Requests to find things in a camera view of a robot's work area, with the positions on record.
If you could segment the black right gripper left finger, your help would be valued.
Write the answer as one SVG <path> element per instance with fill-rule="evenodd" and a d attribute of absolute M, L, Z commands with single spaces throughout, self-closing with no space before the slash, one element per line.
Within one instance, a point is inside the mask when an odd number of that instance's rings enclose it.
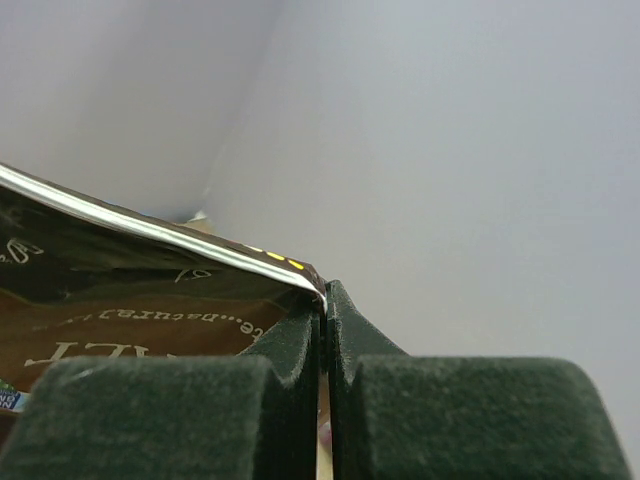
<path fill-rule="evenodd" d="M 5 479 L 312 479 L 320 315 L 305 300 L 238 356 L 50 367 L 1 454 Z"/>

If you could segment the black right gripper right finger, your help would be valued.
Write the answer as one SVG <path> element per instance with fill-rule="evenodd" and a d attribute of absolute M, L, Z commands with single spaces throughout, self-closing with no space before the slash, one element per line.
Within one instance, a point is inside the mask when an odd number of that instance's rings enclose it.
<path fill-rule="evenodd" d="M 338 479 L 627 479 L 591 378 L 549 357 L 412 356 L 327 285 Z"/>

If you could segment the brown sea salt chips bag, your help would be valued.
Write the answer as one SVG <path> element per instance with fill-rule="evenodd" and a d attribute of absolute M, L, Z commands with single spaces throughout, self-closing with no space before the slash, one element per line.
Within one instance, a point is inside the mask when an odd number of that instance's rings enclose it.
<path fill-rule="evenodd" d="M 328 307 L 308 263 L 1 169 L 1 434 L 53 363 L 237 355 L 296 304 Z"/>

